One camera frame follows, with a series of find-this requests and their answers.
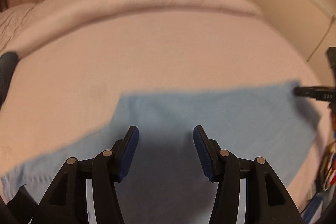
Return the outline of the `pink folded duvet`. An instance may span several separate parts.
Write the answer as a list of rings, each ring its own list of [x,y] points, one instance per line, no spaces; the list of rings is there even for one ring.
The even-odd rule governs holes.
[[[251,0],[44,0],[1,13],[1,53],[25,57],[88,22],[141,10],[192,8],[261,18]]]

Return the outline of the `dark rolled garment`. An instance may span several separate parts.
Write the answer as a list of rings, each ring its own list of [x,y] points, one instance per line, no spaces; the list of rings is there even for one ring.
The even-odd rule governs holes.
[[[6,52],[0,58],[0,99],[1,106],[5,102],[11,79],[15,68],[19,63],[19,57],[16,52]]]

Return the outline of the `light blue denim pants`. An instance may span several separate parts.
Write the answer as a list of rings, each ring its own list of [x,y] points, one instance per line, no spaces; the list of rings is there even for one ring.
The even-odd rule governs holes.
[[[203,174],[194,127],[202,126],[209,138],[237,157],[264,157],[289,185],[306,159],[321,119],[310,100],[293,95],[296,85],[122,96],[105,127],[3,175],[3,194],[11,200],[25,186],[40,201],[69,157],[93,158],[135,125],[138,146],[128,176],[116,185],[124,221],[207,223],[217,186]]]

